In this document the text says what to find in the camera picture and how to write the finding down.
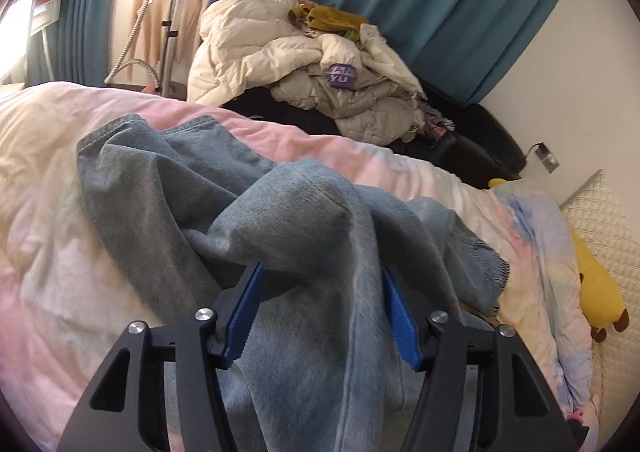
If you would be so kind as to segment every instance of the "bed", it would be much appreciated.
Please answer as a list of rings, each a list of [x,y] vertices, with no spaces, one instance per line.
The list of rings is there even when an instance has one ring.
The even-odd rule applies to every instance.
[[[590,328],[579,307],[571,239],[558,207],[531,184],[478,190],[426,161],[366,143],[309,136],[213,106],[60,82],[0,103],[0,389],[43,450],[55,449],[123,328],[132,320],[160,323],[93,231],[76,169],[78,140],[128,113],[154,129],[211,115],[276,162],[316,159],[353,183],[404,201],[431,197],[454,210],[509,263],[497,319],[518,330],[565,416],[577,405],[589,410]],[[586,420],[596,433],[597,421]]]

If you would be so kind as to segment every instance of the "wall outlet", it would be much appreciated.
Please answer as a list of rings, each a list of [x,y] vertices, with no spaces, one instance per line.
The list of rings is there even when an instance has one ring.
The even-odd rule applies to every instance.
[[[536,155],[540,158],[542,165],[545,166],[546,172],[549,174],[560,166],[560,162],[554,156],[554,153],[549,151],[549,148],[543,142],[540,142],[540,145],[536,148]]]

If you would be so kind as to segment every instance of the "white wall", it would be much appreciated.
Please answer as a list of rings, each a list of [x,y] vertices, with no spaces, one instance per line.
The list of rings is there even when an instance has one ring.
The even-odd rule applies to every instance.
[[[640,23],[626,0],[560,0],[482,104],[526,150],[544,141],[560,167],[533,155],[522,172],[558,203],[604,169],[640,238]]]
[[[129,39],[132,22],[132,8],[134,0],[112,0],[111,4],[111,26],[110,26],[110,69],[115,65],[122,49]],[[142,52],[142,41],[139,41],[136,45],[135,57],[144,58]],[[172,80],[181,84],[187,83],[187,76],[189,74],[189,68],[191,61],[183,61],[183,63],[174,64],[174,70],[172,73]],[[146,86],[151,84],[152,80],[148,73],[140,68],[134,66],[132,72],[132,78],[129,79],[129,73],[127,70],[123,70],[116,75],[113,79],[114,84],[132,84],[137,86]]]

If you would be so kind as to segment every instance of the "blue jeans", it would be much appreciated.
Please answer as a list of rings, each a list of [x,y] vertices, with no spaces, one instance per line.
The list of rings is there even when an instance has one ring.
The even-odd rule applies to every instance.
[[[434,200],[309,159],[277,165],[210,117],[110,122],[78,143],[78,171],[103,244],[165,322],[212,304],[244,265],[269,270],[242,358],[220,374],[239,450],[397,449],[422,376],[399,360],[380,262],[459,318],[458,300],[492,314],[508,277]]]

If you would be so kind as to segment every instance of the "metal screw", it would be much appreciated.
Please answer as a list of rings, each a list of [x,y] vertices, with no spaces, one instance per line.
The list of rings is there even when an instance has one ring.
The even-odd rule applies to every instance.
[[[435,322],[436,324],[444,324],[447,320],[449,320],[449,313],[446,311],[434,311],[429,315],[429,318]]]
[[[503,337],[511,338],[516,336],[516,330],[509,324],[501,324],[500,327],[498,327],[498,331]]]
[[[196,311],[196,318],[198,320],[209,320],[211,317],[213,317],[213,310],[208,307],[201,307]]]
[[[144,330],[145,323],[143,321],[136,320],[129,324],[129,333],[133,333],[135,335],[136,333],[142,333]]]

